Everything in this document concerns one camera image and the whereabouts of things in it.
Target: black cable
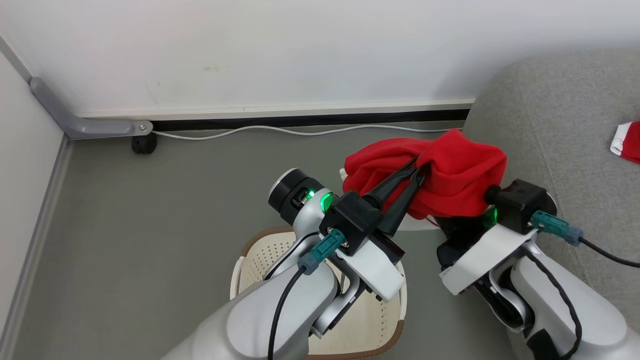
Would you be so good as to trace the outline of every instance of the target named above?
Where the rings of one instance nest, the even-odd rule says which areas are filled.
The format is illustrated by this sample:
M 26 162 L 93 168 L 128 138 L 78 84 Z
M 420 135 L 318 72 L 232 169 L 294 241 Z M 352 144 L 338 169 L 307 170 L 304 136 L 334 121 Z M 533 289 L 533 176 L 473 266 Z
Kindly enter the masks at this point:
M 597 251 L 600 255 L 604 256 L 605 258 L 609 259 L 609 260 L 613 260 L 619 264 L 622 265 L 627 265 L 627 266 L 631 266 L 634 268 L 640 268 L 640 263 L 636 263 L 635 261 L 629 261 L 629 260 L 625 260 L 622 258 L 619 258 L 618 256 L 612 255 L 608 252 L 606 252 L 605 250 L 603 250 L 600 247 L 597 247 L 596 245 L 593 245 L 593 243 L 591 243 L 590 241 L 588 241 L 587 239 L 580 237 L 578 238 L 578 241 L 580 241 L 581 243 L 587 245 L 588 247 L 592 248 L 593 250 Z
M 293 289 L 293 286 L 296 284 L 296 281 L 305 273 L 304 266 L 301 266 L 295 275 L 289 280 L 287 287 L 284 288 L 282 295 L 280 296 L 280 301 L 278 301 L 278 306 L 276 306 L 276 313 L 273 315 L 273 322 L 271 323 L 271 334 L 269 335 L 269 350 L 267 353 L 267 359 L 273 360 L 273 347 L 276 342 L 276 330 L 278 329 L 278 321 L 280 319 L 280 313 L 282 312 L 282 308 L 284 307 L 284 302 L 287 300 L 287 296 Z
M 567 351 L 565 355 L 562 355 L 560 357 L 560 360 L 567 360 L 571 358 L 571 356 L 574 355 L 576 351 L 578 351 L 578 346 L 580 346 L 580 341 L 582 341 L 582 324 L 580 323 L 580 319 L 578 319 L 578 314 L 575 312 L 575 308 L 573 307 L 569 296 L 566 294 L 566 292 L 564 292 L 564 289 L 553 276 L 553 274 L 551 274 L 551 271 L 549 271 L 549 269 L 547 269 L 542 261 L 536 258 L 536 256 L 531 251 L 529 251 L 529 249 L 523 248 L 523 250 L 527 258 L 533 261 L 533 263 L 536 264 L 540 271 L 545 273 L 545 275 L 549 278 L 549 281 L 556 287 L 556 289 L 560 293 L 560 297 L 569 308 L 569 315 L 571 315 L 571 320 L 573 320 L 573 323 L 575 324 L 575 342 L 573 343 L 571 349 L 569 349 L 569 351 Z

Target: white cable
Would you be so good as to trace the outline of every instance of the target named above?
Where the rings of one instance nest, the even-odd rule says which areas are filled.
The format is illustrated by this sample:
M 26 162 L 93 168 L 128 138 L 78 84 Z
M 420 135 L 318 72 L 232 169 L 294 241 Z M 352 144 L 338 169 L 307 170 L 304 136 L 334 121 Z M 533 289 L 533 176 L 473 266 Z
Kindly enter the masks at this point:
M 280 132 L 287 133 L 287 134 L 301 135 L 301 136 L 318 136 L 318 135 L 341 133 L 343 131 L 349 131 L 349 130 L 365 129 L 365 128 L 368 128 L 368 127 L 375 127 L 375 128 L 378 128 L 378 129 L 393 129 L 393 130 L 412 131 L 414 133 L 444 133 L 445 131 L 451 130 L 451 129 L 422 130 L 422 129 L 412 129 L 410 127 L 401 127 L 401 126 L 393 126 L 393 125 L 368 124 L 368 125 L 357 125 L 357 126 L 351 126 L 351 127 L 344 127 L 342 129 L 320 131 L 318 133 L 301 133 L 299 131 L 282 129 L 281 127 L 253 125 L 253 126 L 245 126 L 245 127 L 240 127 L 238 129 L 233 129 L 233 130 L 227 131 L 226 133 L 222 133 L 222 134 L 217 134 L 217 135 L 212 135 L 212 136 L 203 136 L 203 137 L 200 137 L 200 138 L 199 137 L 193 138 L 193 137 L 189 137 L 189 136 L 180 136 L 180 135 L 161 133 L 159 131 L 153 131 L 153 133 L 158 134 L 158 135 L 162 135 L 162 136 L 167 136 L 169 138 L 174 138 L 174 139 L 211 140 L 211 139 L 215 139 L 215 138 L 221 138 L 222 136 L 231 135 L 233 133 L 237 133 L 238 131 L 252 130 L 252 129 L 275 130 L 275 131 L 280 131 Z

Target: red fabric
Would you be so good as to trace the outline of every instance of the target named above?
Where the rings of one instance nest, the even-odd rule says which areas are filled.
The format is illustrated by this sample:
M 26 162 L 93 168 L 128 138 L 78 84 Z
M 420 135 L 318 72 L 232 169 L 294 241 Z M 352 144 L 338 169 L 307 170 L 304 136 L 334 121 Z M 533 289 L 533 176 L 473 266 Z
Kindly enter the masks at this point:
M 640 121 L 634 121 L 629 126 L 627 135 L 622 141 L 622 158 L 640 164 Z
M 455 129 L 435 141 L 392 138 L 372 143 L 347 157 L 342 184 L 347 192 L 361 195 L 420 154 L 416 165 L 431 162 L 431 175 L 422 184 L 407 211 L 416 219 L 437 217 L 475 217 L 487 207 L 484 193 L 492 184 L 500 184 L 507 157 L 495 146 L 474 143 Z M 389 198 L 393 202 L 408 184 L 405 181 Z

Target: black baseboard strip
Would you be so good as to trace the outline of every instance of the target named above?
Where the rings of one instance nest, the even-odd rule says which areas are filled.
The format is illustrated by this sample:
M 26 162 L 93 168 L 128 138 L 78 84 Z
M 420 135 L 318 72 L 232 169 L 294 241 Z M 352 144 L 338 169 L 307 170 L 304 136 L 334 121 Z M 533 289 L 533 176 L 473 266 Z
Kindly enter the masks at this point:
M 380 122 L 423 122 L 465 120 L 469 113 L 463 110 L 411 111 L 406 113 L 375 113 L 345 115 L 312 115 L 292 117 L 259 117 L 251 119 L 219 120 L 167 120 L 152 121 L 156 131 L 219 130 L 237 129 L 244 126 L 262 125 L 273 127 L 377 124 Z

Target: robotic arm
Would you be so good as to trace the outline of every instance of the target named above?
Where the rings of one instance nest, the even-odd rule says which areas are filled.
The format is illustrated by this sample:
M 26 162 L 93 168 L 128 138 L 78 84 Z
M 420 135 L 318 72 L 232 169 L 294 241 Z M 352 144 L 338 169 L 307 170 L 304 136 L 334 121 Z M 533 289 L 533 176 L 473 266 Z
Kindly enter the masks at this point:
M 404 283 L 394 266 L 404 252 L 390 237 L 428 175 L 428 166 L 416 168 L 414 161 L 363 196 L 338 197 L 299 169 L 286 172 L 269 205 L 293 226 L 296 241 L 264 281 L 204 320 L 163 359 L 270 359 L 272 347 L 273 359 L 302 360 L 308 337 L 322 338 L 365 290 L 390 301 Z M 405 180 L 410 184 L 382 213 Z M 524 335 L 536 360 L 637 359 L 640 337 L 620 312 L 536 245 L 534 213 L 556 213 L 546 191 L 517 180 L 490 189 L 487 201 L 494 207 L 483 216 L 436 218 L 447 237 L 437 250 L 445 287 L 454 295 L 475 288 L 509 330 Z M 309 258 L 336 234 L 342 242 L 327 248 L 326 259 L 349 279 L 346 289 L 323 257 Z

